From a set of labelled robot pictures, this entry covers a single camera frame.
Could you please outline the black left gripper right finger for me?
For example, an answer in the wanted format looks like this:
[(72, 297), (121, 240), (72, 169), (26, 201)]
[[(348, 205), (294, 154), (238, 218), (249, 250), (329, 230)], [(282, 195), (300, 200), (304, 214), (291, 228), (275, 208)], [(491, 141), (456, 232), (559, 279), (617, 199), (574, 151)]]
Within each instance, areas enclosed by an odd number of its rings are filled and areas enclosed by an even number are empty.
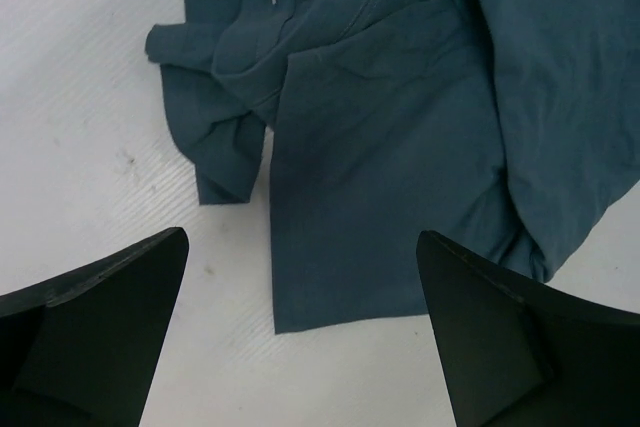
[(459, 426), (636, 426), (639, 316), (501, 268), (435, 231), (417, 262)]

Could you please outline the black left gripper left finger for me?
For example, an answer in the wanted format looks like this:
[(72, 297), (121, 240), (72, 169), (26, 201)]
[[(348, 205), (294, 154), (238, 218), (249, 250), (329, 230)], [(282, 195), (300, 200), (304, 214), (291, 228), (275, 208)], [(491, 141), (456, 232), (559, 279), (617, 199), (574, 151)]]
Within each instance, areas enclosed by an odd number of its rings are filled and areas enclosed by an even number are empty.
[(173, 227), (2, 295), (2, 425), (139, 425), (188, 252)]

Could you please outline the teal blue t-shirt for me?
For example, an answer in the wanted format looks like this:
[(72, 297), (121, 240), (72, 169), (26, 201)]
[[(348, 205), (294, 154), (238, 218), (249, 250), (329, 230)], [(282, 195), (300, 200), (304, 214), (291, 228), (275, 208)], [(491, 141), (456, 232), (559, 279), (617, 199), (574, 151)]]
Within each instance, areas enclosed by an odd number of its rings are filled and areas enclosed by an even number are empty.
[(270, 162), (274, 329), (421, 315), (434, 230), (550, 280), (639, 180), (639, 0), (184, 0), (146, 39), (204, 205)]

